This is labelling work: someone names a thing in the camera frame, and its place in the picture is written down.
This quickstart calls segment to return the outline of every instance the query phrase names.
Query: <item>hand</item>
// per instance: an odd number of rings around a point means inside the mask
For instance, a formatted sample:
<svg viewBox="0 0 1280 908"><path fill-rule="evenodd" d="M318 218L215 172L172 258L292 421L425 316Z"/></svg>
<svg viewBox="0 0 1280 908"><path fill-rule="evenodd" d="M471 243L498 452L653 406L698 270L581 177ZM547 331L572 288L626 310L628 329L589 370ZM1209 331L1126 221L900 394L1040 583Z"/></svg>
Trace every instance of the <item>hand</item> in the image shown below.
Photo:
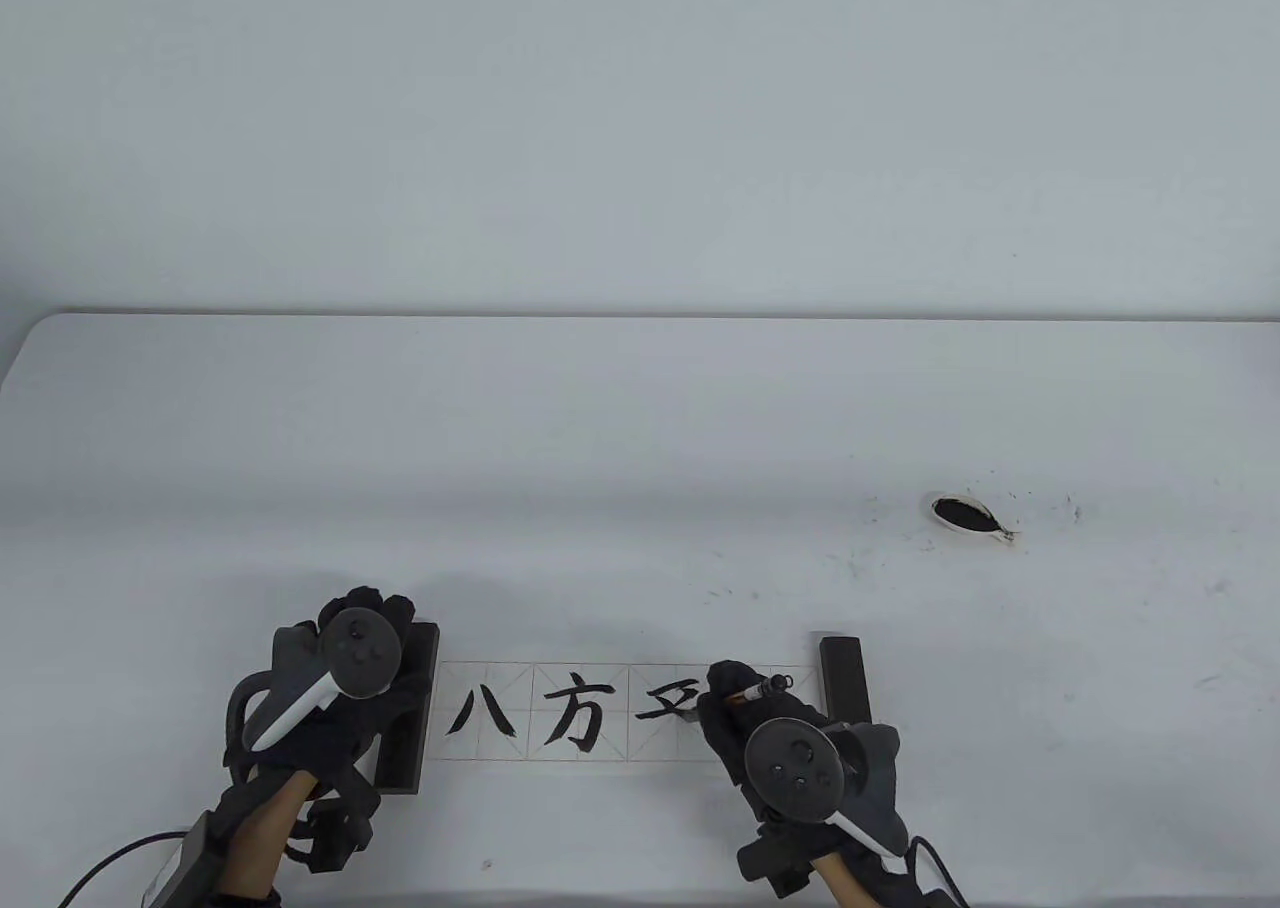
<svg viewBox="0 0 1280 908"><path fill-rule="evenodd" d="M353 588L344 598L334 598L320 611L316 621L303 621L319 636L343 608L371 608L385 617L404 642L413 621L413 602L402 594L383 601L383 596L367 585ZM323 794L352 763L356 762L392 721L403 712L412 711L422 701L429 679L425 674L397 675L381 694L372 698L338 695L324 711L319 708L305 717L292 731L270 748L250 754L256 765L308 771L320 781Z"/></svg>
<svg viewBox="0 0 1280 908"><path fill-rule="evenodd" d="M850 840L849 836L833 825L805 825L791 821L768 807L746 777L744 752L746 750L746 739L769 718L800 718L818 727L829 725L831 721L812 706L787 693L745 704L724 704L726 697L763 680L763 675L740 661L716 662L707 671L709 690L698 699L698 720L703 725L703 736L707 739L707 744L718 754L733 784L741 789L742 797L755 812L756 820L762 822L763 831L786 840L805 861L813 862L815 858L845 848Z"/></svg>

